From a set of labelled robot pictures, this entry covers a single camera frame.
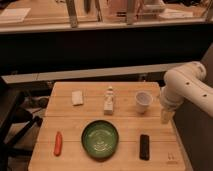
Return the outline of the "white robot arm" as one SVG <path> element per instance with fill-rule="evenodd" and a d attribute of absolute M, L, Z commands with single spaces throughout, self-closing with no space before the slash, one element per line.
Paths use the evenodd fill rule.
<path fill-rule="evenodd" d="M 213 117 L 213 88 L 203 83 L 206 74 L 205 66 L 198 61 L 185 63 L 165 73 L 165 86 L 159 94 L 162 124 L 173 118 L 185 99 Z"/>

